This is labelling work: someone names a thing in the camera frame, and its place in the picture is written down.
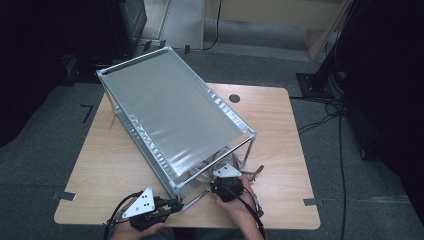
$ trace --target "wooden table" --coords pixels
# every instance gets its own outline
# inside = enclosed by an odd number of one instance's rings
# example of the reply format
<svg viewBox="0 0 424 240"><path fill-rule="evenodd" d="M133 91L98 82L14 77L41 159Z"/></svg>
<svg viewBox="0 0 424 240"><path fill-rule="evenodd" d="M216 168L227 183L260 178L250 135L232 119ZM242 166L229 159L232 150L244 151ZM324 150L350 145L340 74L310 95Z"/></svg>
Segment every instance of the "wooden table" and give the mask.
<svg viewBox="0 0 424 240"><path fill-rule="evenodd" d="M253 182L265 215L267 229L317 229L320 226L308 170L300 144L288 93L283 88L210 84L223 98L237 94L228 104L258 135L244 170L264 170ZM143 155L117 119L106 97L82 147L65 192L73 201L61 200L54 219L60 224L102 224L127 195L153 187L153 193L169 198ZM185 212L171 215L169 227L234 227L211 194Z"/></svg>

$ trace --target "black bracket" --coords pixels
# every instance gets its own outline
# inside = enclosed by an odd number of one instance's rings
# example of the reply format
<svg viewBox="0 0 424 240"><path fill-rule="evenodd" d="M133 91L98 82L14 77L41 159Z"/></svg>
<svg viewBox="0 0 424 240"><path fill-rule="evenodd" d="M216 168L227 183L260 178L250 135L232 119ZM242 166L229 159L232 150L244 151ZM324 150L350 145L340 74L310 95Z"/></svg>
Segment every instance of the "black bracket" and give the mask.
<svg viewBox="0 0 424 240"><path fill-rule="evenodd" d="M314 74L296 73L296 78L303 97L334 99L334 93L328 81L322 87L313 87Z"/></svg>

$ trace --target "human hand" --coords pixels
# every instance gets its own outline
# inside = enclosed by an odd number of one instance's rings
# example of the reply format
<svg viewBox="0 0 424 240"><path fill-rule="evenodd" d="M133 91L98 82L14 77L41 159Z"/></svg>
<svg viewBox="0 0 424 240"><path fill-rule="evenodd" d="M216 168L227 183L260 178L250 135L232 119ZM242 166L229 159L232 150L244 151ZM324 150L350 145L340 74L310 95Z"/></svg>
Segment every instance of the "human hand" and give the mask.
<svg viewBox="0 0 424 240"><path fill-rule="evenodd" d="M122 210L126 211L136 200L137 198L131 199L131 201L125 205ZM123 222L129 219L121 218L119 219L119 222ZM115 232L112 235L111 240L139 240L147 236L151 236L155 234L159 229L161 229L164 226L164 223L156 223L153 226L149 227L148 229L144 231L139 231L133 227L131 227L131 224L129 221L119 223L115 227Z"/></svg>
<svg viewBox="0 0 424 240"><path fill-rule="evenodd" d="M243 186L256 197L247 177L241 176L239 179ZM246 239L263 239L260 231L258 230L255 218L241 201L234 199L230 202L223 202L218 194L214 193L213 195L215 197L216 204L227 211L231 220L233 220L234 224L240 228ZM240 198L256 212L255 202L249 193L243 192Z"/></svg>

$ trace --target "metal tray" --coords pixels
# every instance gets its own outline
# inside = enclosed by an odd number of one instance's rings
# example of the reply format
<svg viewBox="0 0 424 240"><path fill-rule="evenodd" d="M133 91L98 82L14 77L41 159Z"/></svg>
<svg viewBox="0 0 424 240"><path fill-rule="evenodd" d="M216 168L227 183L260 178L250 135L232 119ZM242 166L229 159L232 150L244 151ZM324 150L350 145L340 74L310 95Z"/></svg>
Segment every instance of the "metal tray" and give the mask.
<svg viewBox="0 0 424 240"><path fill-rule="evenodd" d="M246 164L255 131L171 47L97 75L115 114L171 197L184 198L206 186L202 174L230 154L239 168ZM224 148L229 151L217 156ZM245 149L243 157L238 149Z"/></svg>

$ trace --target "cable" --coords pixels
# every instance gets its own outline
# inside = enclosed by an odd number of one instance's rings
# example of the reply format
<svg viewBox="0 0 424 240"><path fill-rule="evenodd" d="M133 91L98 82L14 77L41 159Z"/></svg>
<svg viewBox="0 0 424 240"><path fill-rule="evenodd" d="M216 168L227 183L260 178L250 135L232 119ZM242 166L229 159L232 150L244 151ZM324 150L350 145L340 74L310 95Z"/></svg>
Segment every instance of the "cable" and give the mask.
<svg viewBox="0 0 424 240"><path fill-rule="evenodd" d="M334 104L334 102L338 102L341 103L341 101L339 100L324 100L324 99L317 99L317 98L303 98L303 97L290 97L290 99L295 99L295 100L304 100L304 101L310 101L310 102L318 102L318 103L324 103L325 105L325 111L327 112L327 116L324 117L320 122L318 123L311 123L308 124L300 129L303 129L307 126L312 126L308 129L306 129L305 131L299 133L305 133L306 131L308 131L311 128L314 127L318 127L319 125L329 121L330 119L334 118L334 117L339 117L339 160L340 160L340 172L341 172L341 180L342 180L342 188L343 188L343 215L342 215L342 227L341 227L341 232L340 232L340 240L344 239L344 233L345 233L345 227L346 227L346 212L347 212L347 190L346 190L346 180L345 180L345 173L344 173L344 159L343 159L343 142L342 142L342 117L344 116L344 110L340 110L338 109L337 105ZM327 109L328 106L333 106L334 108L337 109L337 111L335 113L331 113L329 112L329 110Z"/></svg>
<svg viewBox="0 0 424 240"><path fill-rule="evenodd" d="M334 100L330 100L329 101L329 100L320 99L320 98L305 98L305 97L290 97L290 99L303 100L303 101L309 101L309 102L316 102L316 103L325 104L325 112L327 113L327 115L323 119L321 119L320 121L318 121L318 122L310 123L310 124L307 124L307 125L299 128L298 129L299 135L301 135L301 134L303 134L303 133L305 133L305 132L307 132L307 131L309 131L309 130L311 130L313 128L316 128L316 127L318 127L318 126L320 126L320 125L322 125L322 124L324 124L324 123L326 123L328 121L330 121L331 119L333 119L333 118L341 115L341 113L342 113L342 110L340 110L338 108L338 106L335 104L335 103L341 103L340 100L335 100L334 99ZM330 112L330 110L328 109L330 106L333 107L333 108L335 108L336 111Z"/></svg>
<svg viewBox="0 0 424 240"><path fill-rule="evenodd" d="M98 64L98 63L95 63L96 61L102 61L102 59L101 59L102 57L104 57L103 60L109 60L109 61L111 61L111 63L110 64L101 64L101 63ZM118 63L122 63L122 62L128 61L130 58L131 58L130 56L128 56L126 58L122 58L122 59L114 58L113 56L106 56L106 55L103 55L103 56L94 56L94 57L91 58L91 63L93 64L94 67L106 67L106 68L108 68L108 67L112 67L112 66L114 66L114 65L116 65Z"/></svg>
<svg viewBox="0 0 424 240"><path fill-rule="evenodd" d="M118 212L118 210L121 208L121 206L130 198L133 197L139 197L141 194L143 194L143 191L141 192L137 192L137 193L133 193L130 194L128 196L126 196L124 199L122 199L122 201L118 204L118 206L116 206L115 210L112 213L112 216L110 217L109 220L107 220L106 223L106 227L105 227L105 231L103 232L103 240L107 240L109 238L109 230L112 227L113 224L113 219L115 218L116 213Z"/></svg>
<svg viewBox="0 0 424 240"><path fill-rule="evenodd" d="M213 42L212 46L210 46L210 47L208 47L206 49L203 49L204 51L207 51L207 50L213 48L213 46L215 46L216 42L218 41L218 35L219 35L219 17L221 16L221 3L222 3L222 0L219 0L218 17L216 19L216 36L215 36L215 41Z"/></svg>
<svg viewBox="0 0 424 240"><path fill-rule="evenodd" d="M264 212L262 211L261 205L259 205L258 199L256 198L256 196L253 196L253 194L249 190L247 190L247 188L244 188L244 190L249 193L250 197L256 205L256 213L258 214L259 218L261 218L264 215Z"/></svg>
<svg viewBox="0 0 424 240"><path fill-rule="evenodd" d="M346 205L347 205L347 199L346 199L346 182L344 177L344 163L343 163L343 147L342 147L342 114L339 116L339 158L340 158L340 171L342 175L342 185L343 185L343 217L342 217L342 229L340 233L340 240L344 239L344 232L345 232L345 226L346 226Z"/></svg>
<svg viewBox="0 0 424 240"><path fill-rule="evenodd" d="M252 209L252 207L246 203L241 197L239 197L237 194L235 194L233 191L231 191L230 189L228 189L227 187L225 187L224 185L222 185L222 187L227 190L229 193L231 193L235 198L237 198L241 203L243 203L243 205L246 207L246 209L249 211L249 213L252 215L252 217L256 220L256 222L258 223L258 229L259 232L261 233L262 237L264 239L268 239L267 238L267 234L264 228L264 224L262 223L261 219L259 219L259 216L257 214L257 212L255 212L255 210Z"/></svg>

